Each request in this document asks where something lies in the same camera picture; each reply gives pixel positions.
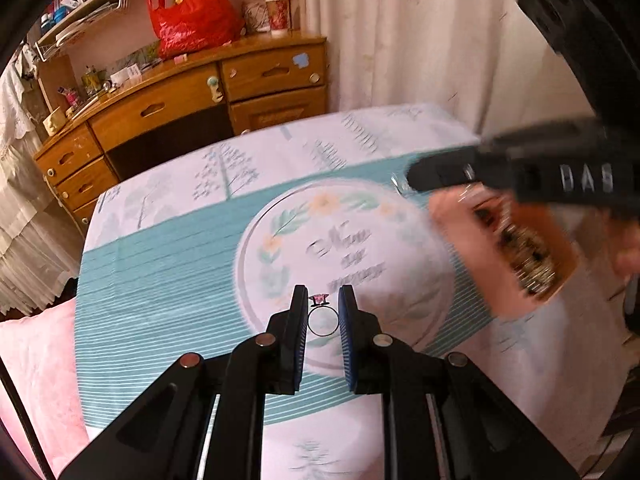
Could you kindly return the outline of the person's hand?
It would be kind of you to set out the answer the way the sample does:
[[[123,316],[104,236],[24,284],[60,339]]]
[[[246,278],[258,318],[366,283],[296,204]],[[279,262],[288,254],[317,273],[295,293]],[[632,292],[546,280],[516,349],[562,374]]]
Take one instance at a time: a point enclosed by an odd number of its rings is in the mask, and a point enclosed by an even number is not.
[[[614,273],[629,280],[640,269],[640,228],[636,218],[603,214],[605,245]]]

